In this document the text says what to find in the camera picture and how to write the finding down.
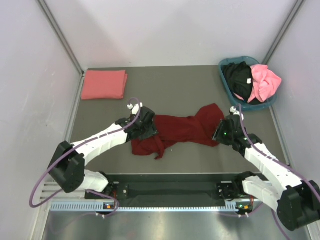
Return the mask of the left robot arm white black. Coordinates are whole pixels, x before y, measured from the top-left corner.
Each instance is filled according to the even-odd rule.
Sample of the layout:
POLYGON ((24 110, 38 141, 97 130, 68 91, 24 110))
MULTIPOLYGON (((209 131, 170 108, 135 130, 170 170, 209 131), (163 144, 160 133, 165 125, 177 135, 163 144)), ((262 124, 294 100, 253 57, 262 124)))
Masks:
POLYGON ((61 142, 53 154, 49 175, 65 193, 76 190, 91 190, 102 198, 109 198, 114 191, 107 175, 86 170, 85 167, 96 157, 110 149, 132 140, 144 140, 158 134, 155 112, 135 106, 129 118, 121 118, 107 129, 82 141, 61 142))

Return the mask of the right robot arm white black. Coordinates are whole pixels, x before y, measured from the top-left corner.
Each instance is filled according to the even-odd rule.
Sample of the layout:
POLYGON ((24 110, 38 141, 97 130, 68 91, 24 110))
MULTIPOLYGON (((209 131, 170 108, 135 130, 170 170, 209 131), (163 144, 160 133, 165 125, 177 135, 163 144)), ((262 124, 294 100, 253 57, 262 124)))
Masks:
POLYGON ((240 108, 231 107, 212 136, 222 145, 231 146, 267 178, 262 180, 247 171, 232 180, 233 194, 239 198, 253 196, 275 211, 289 231, 302 228, 320 219, 320 188, 306 180, 270 153, 255 134, 247 134, 240 108))

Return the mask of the dark red t-shirt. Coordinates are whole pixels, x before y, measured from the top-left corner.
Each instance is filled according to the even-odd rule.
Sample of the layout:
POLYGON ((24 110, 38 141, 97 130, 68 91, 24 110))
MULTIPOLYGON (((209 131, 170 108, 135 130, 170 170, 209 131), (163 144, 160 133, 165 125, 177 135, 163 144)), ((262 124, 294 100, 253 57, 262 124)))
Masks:
POLYGON ((158 134, 144 140, 132 140, 131 152, 135 156, 157 154, 155 159, 158 160, 163 158, 166 149, 177 143, 216 147, 219 143, 213 140, 213 134, 224 117, 215 103, 203 106, 194 116, 156 115, 154 122, 158 134))

